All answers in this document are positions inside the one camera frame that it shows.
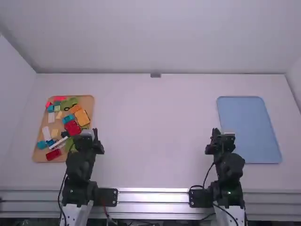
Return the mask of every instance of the metal extrusion bar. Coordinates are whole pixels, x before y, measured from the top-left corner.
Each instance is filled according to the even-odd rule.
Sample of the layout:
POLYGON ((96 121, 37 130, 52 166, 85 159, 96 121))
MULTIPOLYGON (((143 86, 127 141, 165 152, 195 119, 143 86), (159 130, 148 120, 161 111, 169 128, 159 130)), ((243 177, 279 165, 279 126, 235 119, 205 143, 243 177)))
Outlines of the metal extrusion bar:
MULTIPOLYGON (((108 207, 119 219, 198 220, 214 210, 190 208, 188 189, 119 188, 118 204, 108 207)), ((0 188, 1 218, 58 218, 57 189, 0 188)), ((244 190, 249 220, 301 221, 301 191, 244 190)), ((93 207, 90 218, 106 218, 93 207)))

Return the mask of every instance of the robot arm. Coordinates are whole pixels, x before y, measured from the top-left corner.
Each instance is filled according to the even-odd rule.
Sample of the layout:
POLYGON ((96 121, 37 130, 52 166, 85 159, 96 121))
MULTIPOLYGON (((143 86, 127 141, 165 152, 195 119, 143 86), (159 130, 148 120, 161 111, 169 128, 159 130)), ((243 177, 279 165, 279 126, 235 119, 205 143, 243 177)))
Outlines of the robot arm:
POLYGON ((97 183, 90 181, 97 154, 104 154, 97 129, 73 137, 78 152, 68 153, 60 226, 85 226, 97 199, 97 183))
POLYGON ((211 143, 206 146, 205 154, 214 156, 213 164, 218 179, 207 189, 190 190, 190 206, 214 207, 219 226, 245 226, 245 202, 239 181, 243 176, 245 160, 232 153, 235 134, 221 134, 217 128, 213 128, 210 138, 211 143))

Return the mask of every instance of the wooden tray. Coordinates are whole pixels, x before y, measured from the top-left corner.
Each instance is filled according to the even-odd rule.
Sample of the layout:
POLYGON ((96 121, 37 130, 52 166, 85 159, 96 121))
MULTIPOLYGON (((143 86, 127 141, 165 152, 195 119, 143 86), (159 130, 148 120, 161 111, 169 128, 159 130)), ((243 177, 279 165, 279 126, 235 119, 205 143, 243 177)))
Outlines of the wooden tray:
MULTIPOLYGON (((51 97, 48 99, 48 101, 53 102, 55 96, 51 97)), ((69 97, 76 97, 79 101, 79 105, 86 110, 89 118, 90 118, 90 125, 92 123, 92 113, 93 113, 93 107, 94 107, 94 97, 90 96, 90 95, 85 95, 85 96, 65 96, 66 98, 69 97)), ((36 144, 41 141, 44 140, 44 136, 42 133, 42 128, 45 126, 49 127, 49 131, 51 133, 52 129, 58 129, 58 137, 60 137, 61 132, 65 131, 64 126, 63 126, 63 122, 62 122, 62 118, 71 114, 69 111, 64 111, 62 110, 63 114, 61 116, 61 119, 55 119, 55 122, 53 123, 48 123, 48 112, 47 110, 44 111, 44 116, 42 119, 42 123, 40 126, 40 130, 38 133, 38 138, 37 138, 37 142, 36 144)), ((46 154, 50 152, 49 148, 44 148, 43 150, 40 150, 37 145, 35 145, 35 148, 33 150, 33 154, 32 154, 32 160, 35 162, 57 162, 57 161, 66 161, 67 159, 67 152, 65 151, 65 148, 62 147, 61 148, 61 152, 62 155, 57 157, 56 159, 53 159, 52 161, 47 161, 46 159, 46 154)))

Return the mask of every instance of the blue tray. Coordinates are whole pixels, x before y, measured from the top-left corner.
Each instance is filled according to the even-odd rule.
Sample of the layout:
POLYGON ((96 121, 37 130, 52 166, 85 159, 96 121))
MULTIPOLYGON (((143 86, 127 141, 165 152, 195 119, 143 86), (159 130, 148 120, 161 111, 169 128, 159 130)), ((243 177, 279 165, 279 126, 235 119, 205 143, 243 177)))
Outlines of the blue tray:
POLYGON ((263 99, 219 97, 217 108, 223 132, 235 132, 235 153, 246 163, 280 163, 278 142, 263 99))

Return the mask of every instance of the white table surface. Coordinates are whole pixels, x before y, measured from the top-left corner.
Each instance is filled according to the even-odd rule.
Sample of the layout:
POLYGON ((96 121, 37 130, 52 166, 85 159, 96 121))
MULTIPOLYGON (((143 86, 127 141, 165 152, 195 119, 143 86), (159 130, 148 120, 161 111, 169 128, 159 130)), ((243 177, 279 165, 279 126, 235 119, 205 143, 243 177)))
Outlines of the white table surface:
MULTIPOLYGON (((92 180, 99 186, 188 188, 201 184, 212 156, 204 154, 219 127, 219 96, 260 96, 265 101, 281 164, 246 165, 247 189, 301 190, 301 116, 284 75, 49 74, 39 75, 0 166, 0 186, 59 187, 65 163, 34 163, 33 148, 46 100, 53 95, 95 97, 93 127, 105 155, 92 180)), ((208 181, 216 179, 215 170, 208 181)))

